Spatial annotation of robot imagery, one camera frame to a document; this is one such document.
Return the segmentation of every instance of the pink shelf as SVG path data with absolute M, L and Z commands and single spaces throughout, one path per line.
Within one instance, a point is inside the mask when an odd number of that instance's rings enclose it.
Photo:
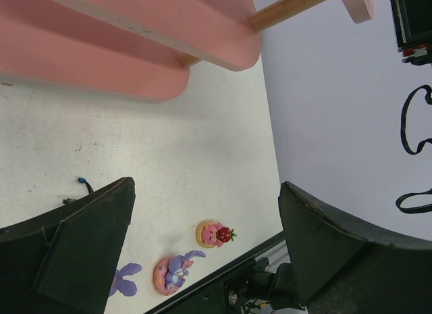
M 54 0 L 103 22 L 233 71 L 252 67 L 261 35 L 253 0 Z
M 0 72 L 166 100 L 187 86 L 180 52 L 52 0 L 0 0 Z

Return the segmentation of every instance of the white tabletop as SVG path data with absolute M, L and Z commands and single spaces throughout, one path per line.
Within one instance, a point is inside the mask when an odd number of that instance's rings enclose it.
M 152 285 L 164 255 L 200 249 L 203 219 L 235 228 L 235 242 L 197 258 L 184 288 L 281 231 L 279 178 L 261 61 L 235 73 L 200 63 L 186 92 L 165 103 L 8 80 L 0 85 L 0 227 L 80 198 L 122 177 L 136 183 L 118 267 L 138 294 L 106 313 L 143 314 L 167 298 Z

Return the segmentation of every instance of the purple bunny toy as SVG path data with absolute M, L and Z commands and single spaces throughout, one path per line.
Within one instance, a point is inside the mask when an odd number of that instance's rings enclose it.
M 124 296 L 134 296 L 136 292 L 138 292 L 135 283 L 123 279 L 123 277 L 132 276 L 135 273 L 140 272 L 141 269 L 141 265 L 137 263 L 129 263 L 120 270 L 116 269 L 113 284 L 111 285 L 111 290 L 109 291 L 109 296 L 113 296 L 117 291 L 121 292 Z
M 193 257 L 205 258 L 205 253 L 202 251 L 190 251 L 185 255 L 178 255 L 169 260 L 168 272 L 165 277 L 165 288 L 171 290 L 174 286 L 182 287 L 186 281 L 184 276 L 189 274 L 188 269 L 194 264 L 191 261 Z

